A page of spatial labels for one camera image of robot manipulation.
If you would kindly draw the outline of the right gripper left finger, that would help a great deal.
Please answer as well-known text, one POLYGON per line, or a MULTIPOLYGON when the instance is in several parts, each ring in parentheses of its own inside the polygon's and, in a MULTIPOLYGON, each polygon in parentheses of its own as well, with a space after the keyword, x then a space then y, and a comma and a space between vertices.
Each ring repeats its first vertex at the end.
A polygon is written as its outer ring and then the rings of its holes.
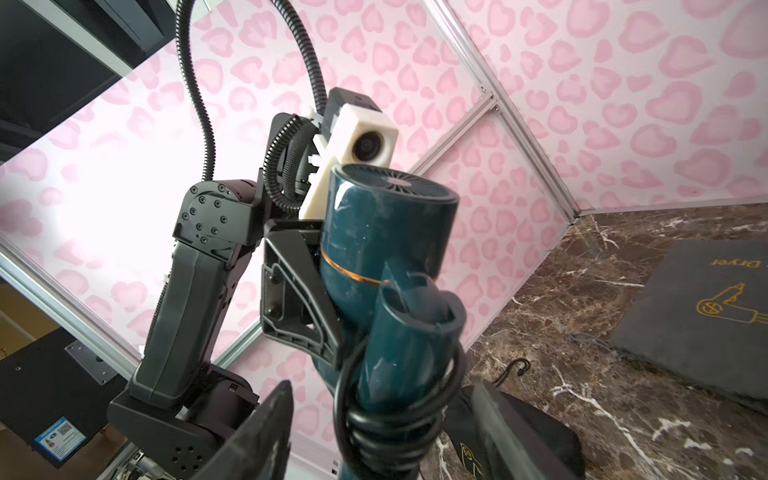
POLYGON ((283 380, 193 479, 283 479, 293 412, 292 385, 283 380))

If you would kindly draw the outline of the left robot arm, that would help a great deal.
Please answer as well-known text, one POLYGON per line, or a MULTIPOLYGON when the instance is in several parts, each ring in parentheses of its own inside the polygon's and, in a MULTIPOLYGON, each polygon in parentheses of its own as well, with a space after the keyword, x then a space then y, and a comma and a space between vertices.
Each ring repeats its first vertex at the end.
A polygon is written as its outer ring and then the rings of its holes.
POLYGON ((338 368, 343 332, 319 274, 322 222, 285 218, 261 182, 190 187, 173 230, 175 249, 143 358, 109 405, 109 421, 177 479, 200 473, 266 405, 211 355, 257 248, 265 335, 338 368))

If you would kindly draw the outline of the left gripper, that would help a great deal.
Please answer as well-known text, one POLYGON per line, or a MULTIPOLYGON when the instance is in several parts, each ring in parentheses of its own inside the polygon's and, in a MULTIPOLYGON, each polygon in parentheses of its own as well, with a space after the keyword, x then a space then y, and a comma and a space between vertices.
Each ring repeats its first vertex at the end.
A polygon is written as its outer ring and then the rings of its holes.
POLYGON ((260 323, 267 337, 338 368, 344 333, 320 275, 322 226, 295 219, 265 224, 260 323))

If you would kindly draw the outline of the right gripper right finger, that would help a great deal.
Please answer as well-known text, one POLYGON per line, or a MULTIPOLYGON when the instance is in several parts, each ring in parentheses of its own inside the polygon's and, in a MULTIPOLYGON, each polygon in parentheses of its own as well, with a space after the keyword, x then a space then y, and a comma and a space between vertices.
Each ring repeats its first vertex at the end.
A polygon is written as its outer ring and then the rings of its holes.
POLYGON ((472 408, 486 479, 579 477, 579 437, 560 421, 489 382, 474 386, 472 408))

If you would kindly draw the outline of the black pouch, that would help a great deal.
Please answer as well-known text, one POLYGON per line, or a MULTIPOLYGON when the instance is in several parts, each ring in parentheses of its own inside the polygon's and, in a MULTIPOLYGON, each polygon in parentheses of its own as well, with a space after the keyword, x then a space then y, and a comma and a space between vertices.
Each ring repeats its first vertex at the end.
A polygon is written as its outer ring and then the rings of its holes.
POLYGON ((491 382, 461 388, 448 404, 443 431, 474 479, 583 479, 579 436, 542 410, 500 387, 531 368, 512 360, 491 382))

